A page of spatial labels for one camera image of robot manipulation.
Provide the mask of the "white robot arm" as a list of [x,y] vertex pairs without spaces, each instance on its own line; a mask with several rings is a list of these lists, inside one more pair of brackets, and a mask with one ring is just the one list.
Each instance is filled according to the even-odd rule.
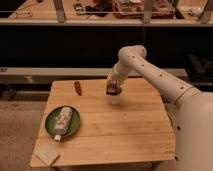
[[201,91],[146,60],[143,45],[122,47],[107,77],[106,93],[117,96],[136,71],[177,107],[172,171],[213,171],[213,92]]

